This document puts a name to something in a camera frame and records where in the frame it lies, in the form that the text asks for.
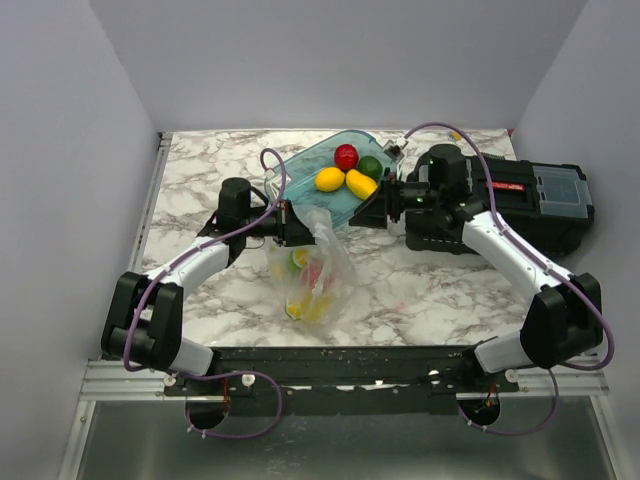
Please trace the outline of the green fake leaf fruit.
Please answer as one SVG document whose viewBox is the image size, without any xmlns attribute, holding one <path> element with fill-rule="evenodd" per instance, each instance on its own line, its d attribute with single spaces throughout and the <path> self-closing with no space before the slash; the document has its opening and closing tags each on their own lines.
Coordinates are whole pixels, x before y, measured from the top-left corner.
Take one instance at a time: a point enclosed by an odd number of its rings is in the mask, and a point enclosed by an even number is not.
<svg viewBox="0 0 640 480">
<path fill-rule="evenodd" d="M 297 277 L 307 264 L 307 253 L 305 250 L 292 250 L 286 261 L 286 267 L 290 275 Z"/>
</svg>

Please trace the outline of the red fake apple front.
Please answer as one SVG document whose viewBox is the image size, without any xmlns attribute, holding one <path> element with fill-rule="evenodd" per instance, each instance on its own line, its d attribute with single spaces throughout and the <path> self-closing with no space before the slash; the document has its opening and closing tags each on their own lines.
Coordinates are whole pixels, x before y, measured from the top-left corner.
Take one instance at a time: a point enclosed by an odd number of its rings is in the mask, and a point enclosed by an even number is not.
<svg viewBox="0 0 640 480">
<path fill-rule="evenodd" d="M 302 269 L 299 279 L 310 290 L 314 290 L 316 287 L 322 289 L 324 287 L 322 274 L 323 267 L 320 264 L 308 264 Z"/>
</svg>

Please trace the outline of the red fake apple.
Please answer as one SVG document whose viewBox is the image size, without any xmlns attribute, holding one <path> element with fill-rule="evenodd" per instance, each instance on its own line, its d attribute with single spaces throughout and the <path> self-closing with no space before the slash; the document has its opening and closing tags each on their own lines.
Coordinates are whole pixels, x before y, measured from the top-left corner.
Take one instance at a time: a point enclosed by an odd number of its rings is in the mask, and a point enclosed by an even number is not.
<svg viewBox="0 0 640 480">
<path fill-rule="evenodd" d="M 359 154 L 351 144 L 339 145 L 334 152 L 334 163 L 342 171 L 349 171 L 357 167 Z"/>
<path fill-rule="evenodd" d="M 323 267 L 320 264 L 308 264 L 302 269 L 299 279 L 310 290 L 314 290 L 316 287 L 322 289 L 324 287 L 322 274 Z"/>
</svg>

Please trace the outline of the teal plastic container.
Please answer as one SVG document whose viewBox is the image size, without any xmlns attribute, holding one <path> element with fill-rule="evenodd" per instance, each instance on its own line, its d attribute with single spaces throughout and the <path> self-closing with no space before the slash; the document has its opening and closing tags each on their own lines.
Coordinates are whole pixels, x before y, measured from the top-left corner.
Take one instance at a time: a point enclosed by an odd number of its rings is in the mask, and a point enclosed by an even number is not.
<svg viewBox="0 0 640 480">
<path fill-rule="evenodd" d="M 368 133 L 345 130 L 294 155 L 285 162 L 285 172 L 272 174 L 265 187 L 272 199 L 327 210 L 338 228 L 353 217 L 383 173 L 399 172 L 402 157 Z"/>
</svg>

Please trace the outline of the clear plastic lemon-print bag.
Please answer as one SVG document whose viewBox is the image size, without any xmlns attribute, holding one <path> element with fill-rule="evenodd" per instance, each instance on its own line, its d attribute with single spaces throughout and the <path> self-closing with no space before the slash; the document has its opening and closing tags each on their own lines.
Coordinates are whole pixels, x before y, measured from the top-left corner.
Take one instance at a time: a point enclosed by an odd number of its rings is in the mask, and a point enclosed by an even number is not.
<svg viewBox="0 0 640 480">
<path fill-rule="evenodd" d="M 293 213 L 311 233 L 311 245 L 264 250 L 285 314 L 300 327 L 320 330 L 337 321 L 357 286 L 355 268 L 333 230 L 330 212 L 300 205 Z"/>
</svg>

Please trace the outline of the yellow-green fake starfruit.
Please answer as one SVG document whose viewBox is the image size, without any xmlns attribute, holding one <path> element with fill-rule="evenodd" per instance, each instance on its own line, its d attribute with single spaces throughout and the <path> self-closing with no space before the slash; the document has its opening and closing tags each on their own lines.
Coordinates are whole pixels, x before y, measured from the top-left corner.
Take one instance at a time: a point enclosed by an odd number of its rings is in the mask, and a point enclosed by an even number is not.
<svg viewBox="0 0 640 480">
<path fill-rule="evenodd" d="M 333 299 L 329 295 L 307 294 L 300 300 L 287 301 L 285 313 L 294 321 L 318 322 L 329 310 Z"/>
</svg>

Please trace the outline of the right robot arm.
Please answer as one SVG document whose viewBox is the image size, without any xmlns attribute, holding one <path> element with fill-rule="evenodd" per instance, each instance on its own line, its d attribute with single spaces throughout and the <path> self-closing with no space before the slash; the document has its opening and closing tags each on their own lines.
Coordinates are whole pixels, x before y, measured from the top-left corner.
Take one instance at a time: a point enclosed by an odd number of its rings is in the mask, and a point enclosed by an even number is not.
<svg viewBox="0 0 640 480">
<path fill-rule="evenodd" d="M 470 190 L 461 150 L 439 144 L 419 158 L 409 180 L 385 175 L 349 221 L 383 229 L 403 220 L 408 231 L 434 225 L 487 260 L 527 300 L 519 331 L 477 344 L 461 365 L 461 382 L 474 392 L 493 384 L 496 372 L 568 365 L 604 339 L 598 281 L 576 276 L 535 250 L 493 205 L 489 196 Z"/>
</svg>

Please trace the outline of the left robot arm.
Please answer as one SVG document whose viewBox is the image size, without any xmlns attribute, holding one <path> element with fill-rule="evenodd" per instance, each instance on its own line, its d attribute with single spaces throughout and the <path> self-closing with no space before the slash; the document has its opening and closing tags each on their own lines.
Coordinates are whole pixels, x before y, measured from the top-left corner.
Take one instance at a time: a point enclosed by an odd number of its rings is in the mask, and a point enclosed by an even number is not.
<svg viewBox="0 0 640 480">
<path fill-rule="evenodd" d="M 213 275 L 230 267 L 247 239 L 271 238 L 297 247 L 314 243 L 289 201 L 253 206 L 266 197 L 243 178 L 223 181 L 218 208 L 192 245 L 167 264 L 147 273 L 119 277 L 101 336 L 102 353 L 123 361 L 130 371 L 145 368 L 187 374 L 201 395 L 214 393 L 222 380 L 210 347 L 183 337 L 183 304 Z"/>
</svg>

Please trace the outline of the yellow fake mango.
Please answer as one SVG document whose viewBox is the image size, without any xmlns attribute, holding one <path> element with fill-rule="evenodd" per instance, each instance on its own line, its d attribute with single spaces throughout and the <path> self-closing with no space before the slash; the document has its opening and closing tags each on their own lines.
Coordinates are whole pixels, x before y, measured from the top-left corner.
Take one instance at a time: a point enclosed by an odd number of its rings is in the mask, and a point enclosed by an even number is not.
<svg viewBox="0 0 640 480">
<path fill-rule="evenodd" d="M 368 199 L 378 188 L 375 180 L 357 169 L 351 169 L 346 173 L 345 182 L 351 193 L 361 200 Z"/>
</svg>

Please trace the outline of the green fake lime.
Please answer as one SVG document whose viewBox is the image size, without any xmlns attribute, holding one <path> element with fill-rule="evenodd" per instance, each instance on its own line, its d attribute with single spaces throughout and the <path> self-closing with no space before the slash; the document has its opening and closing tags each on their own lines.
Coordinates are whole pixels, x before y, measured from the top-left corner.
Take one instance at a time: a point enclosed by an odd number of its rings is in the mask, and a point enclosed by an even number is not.
<svg viewBox="0 0 640 480">
<path fill-rule="evenodd" d="M 374 181 L 378 181 L 383 175 L 383 166 L 381 162 L 371 155 L 361 157 L 358 162 L 357 169 L 361 174 L 373 179 Z"/>
</svg>

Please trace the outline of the yellow fake lemon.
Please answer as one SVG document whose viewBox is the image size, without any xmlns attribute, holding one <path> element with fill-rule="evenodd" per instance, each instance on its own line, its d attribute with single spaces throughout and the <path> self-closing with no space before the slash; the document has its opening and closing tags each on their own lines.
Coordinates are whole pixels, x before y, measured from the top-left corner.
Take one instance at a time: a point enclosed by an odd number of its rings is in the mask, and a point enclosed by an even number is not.
<svg viewBox="0 0 640 480">
<path fill-rule="evenodd" d="M 327 167 L 319 171 L 315 177 L 315 187 L 320 192 L 334 192 L 342 187 L 345 173 L 337 167 Z"/>
</svg>

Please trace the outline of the red fake apple back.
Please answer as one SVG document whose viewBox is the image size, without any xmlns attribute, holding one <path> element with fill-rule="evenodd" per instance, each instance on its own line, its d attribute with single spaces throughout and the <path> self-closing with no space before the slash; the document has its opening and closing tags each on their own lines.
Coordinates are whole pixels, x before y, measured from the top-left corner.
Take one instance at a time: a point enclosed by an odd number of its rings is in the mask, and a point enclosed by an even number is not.
<svg viewBox="0 0 640 480">
<path fill-rule="evenodd" d="M 359 154 L 351 144 L 339 145 L 334 152 L 334 163 L 342 171 L 349 171 L 357 167 Z"/>
</svg>

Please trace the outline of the black toolbox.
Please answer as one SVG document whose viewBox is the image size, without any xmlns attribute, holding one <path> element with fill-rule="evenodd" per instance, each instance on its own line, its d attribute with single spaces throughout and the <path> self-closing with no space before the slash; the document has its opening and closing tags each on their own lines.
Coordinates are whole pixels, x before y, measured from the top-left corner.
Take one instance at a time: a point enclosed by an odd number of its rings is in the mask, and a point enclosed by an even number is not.
<svg viewBox="0 0 640 480">
<path fill-rule="evenodd" d="M 587 177 L 577 165 L 506 160 L 483 153 L 493 180 L 496 207 L 506 222 L 527 242 L 549 258 L 574 252 L 592 227 L 595 217 Z M 469 190 L 479 191 L 485 174 L 477 156 L 465 156 Z M 406 246 L 413 251 L 476 254 L 461 240 L 439 229 L 434 220 L 418 212 L 405 216 Z"/>
</svg>

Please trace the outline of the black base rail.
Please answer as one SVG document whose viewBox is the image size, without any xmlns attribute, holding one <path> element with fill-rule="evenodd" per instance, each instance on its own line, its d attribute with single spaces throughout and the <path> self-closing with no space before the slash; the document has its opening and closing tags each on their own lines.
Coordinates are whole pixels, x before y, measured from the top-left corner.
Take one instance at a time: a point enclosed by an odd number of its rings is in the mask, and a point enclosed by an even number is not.
<svg viewBox="0 0 640 480">
<path fill-rule="evenodd" d="M 485 374 L 465 346 L 221 347 L 213 371 L 232 378 L 178 376 L 164 392 L 204 412 L 227 401 L 234 416 L 454 415 L 459 398 L 518 389 L 511 368 Z"/>
</svg>

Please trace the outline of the aluminium frame rail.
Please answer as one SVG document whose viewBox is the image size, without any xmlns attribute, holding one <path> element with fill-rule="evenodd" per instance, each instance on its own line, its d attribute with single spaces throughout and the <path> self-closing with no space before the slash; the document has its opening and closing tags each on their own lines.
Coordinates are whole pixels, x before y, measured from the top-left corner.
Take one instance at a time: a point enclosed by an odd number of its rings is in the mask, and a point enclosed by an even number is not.
<svg viewBox="0 0 640 480">
<path fill-rule="evenodd" d="M 609 385 L 602 371 L 581 372 L 556 367 L 554 375 L 562 397 L 591 397 L 609 394 Z M 498 387 L 501 399 L 543 398 L 554 393 L 550 376 L 534 368 L 518 372 L 518 389 L 509 392 Z M 82 401 L 219 401 L 219 396 L 189 395 L 180 388 L 176 394 L 166 389 L 166 375 L 162 372 L 128 372 L 116 361 L 90 361 L 85 369 L 80 389 Z"/>
</svg>

